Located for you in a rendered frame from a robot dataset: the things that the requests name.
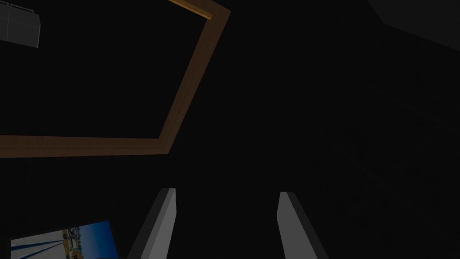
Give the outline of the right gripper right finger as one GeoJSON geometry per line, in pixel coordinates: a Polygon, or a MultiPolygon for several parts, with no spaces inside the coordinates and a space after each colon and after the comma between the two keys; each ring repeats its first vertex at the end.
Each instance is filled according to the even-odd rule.
{"type": "Polygon", "coordinates": [[[286,259],[330,259],[293,192],[280,192],[276,219],[286,259]]]}

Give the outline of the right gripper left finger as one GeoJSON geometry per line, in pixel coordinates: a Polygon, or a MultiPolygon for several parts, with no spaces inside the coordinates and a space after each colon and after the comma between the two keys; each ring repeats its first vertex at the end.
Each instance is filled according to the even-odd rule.
{"type": "Polygon", "coordinates": [[[167,259],[176,215],[176,189],[160,189],[127,259],[167,259]]]}

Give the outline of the grey cabinet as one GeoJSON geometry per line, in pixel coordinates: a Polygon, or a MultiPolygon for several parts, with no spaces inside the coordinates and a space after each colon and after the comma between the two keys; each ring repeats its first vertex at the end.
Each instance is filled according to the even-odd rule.
{"type": "Polygon", "coordinates": [[[34,10],[0,0],[0,40],[39,47],[41,22],[34,10]]]}

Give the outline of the blue and white wall picture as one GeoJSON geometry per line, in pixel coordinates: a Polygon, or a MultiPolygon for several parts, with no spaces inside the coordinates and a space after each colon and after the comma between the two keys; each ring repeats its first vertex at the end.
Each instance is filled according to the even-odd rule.
{"type": "Polygon", "coordinates": [[[13,237],[2,259],[117,259],[119,250],[108,220],[51,232],[13,237]]]}

